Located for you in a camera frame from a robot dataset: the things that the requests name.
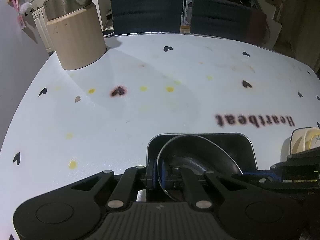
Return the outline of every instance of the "chair backrest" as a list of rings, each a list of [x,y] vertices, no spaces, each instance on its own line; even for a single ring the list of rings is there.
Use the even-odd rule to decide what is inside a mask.
[[[180,32],[183,0],[111,0],[115,34]]]
[[[260,45],[267,16],[226,0],[193,0],[190,33],[211,35]]]

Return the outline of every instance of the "white tabletop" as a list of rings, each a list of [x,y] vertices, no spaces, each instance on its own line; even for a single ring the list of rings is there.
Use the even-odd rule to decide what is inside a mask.
[[[18,239],[12,215],[23,201],[103,170],[117,174],[145,165],[147,145],[158,134],[242,133],[252,142],[258,168],[268,169],[280,161],[294,129],[320,122],[320,81],[292,58],[186,34],[105,41],[106,54],[79,70],[63,70],[52,54],[22,99],[0,153],[0,239]],[[126,93],[112,97],[117,87]],[[228,124],[226,114],[236,123]],[[262,125],[259,115],[264,122],[274,115],[279,123]],[[19,165],[13,162],[18,152]]]

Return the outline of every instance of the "white pom-pom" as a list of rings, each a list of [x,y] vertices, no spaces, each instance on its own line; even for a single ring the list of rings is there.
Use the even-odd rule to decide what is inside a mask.
[[[29,3],[29,2],[26,2],[26,3],[24,3],[24,4],[21,5],[21,7],[20,7],[20,13],[21,13],[21,14],[28,13],[28,12],[31,11],[31,9],[32,9],[32,4]]]

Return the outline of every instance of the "cabinet door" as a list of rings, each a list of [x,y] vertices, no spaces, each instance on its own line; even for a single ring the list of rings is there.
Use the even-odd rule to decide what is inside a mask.
[[[40,37],[41,37],[41,39],[42,39],[42,41],[44,43],[44,46],[47,49],[47,52],[54,51],[53,44],[52,44],[52,41],[50,39],[49,33],[47,31],[47,27],[46,27],[46,24],[45,24],[45,21],[44,21],[44,17],[43,17],[42,11],[40,11],[37,14],[35,14],[33,16],[33,18],[35,20],[38,32],[39,32]]]

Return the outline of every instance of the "kettle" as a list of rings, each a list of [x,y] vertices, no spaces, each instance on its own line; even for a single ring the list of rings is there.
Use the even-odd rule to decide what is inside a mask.
[[[47,29],[65,70],[90,65],[107,50],[92,0],[45,0]]]

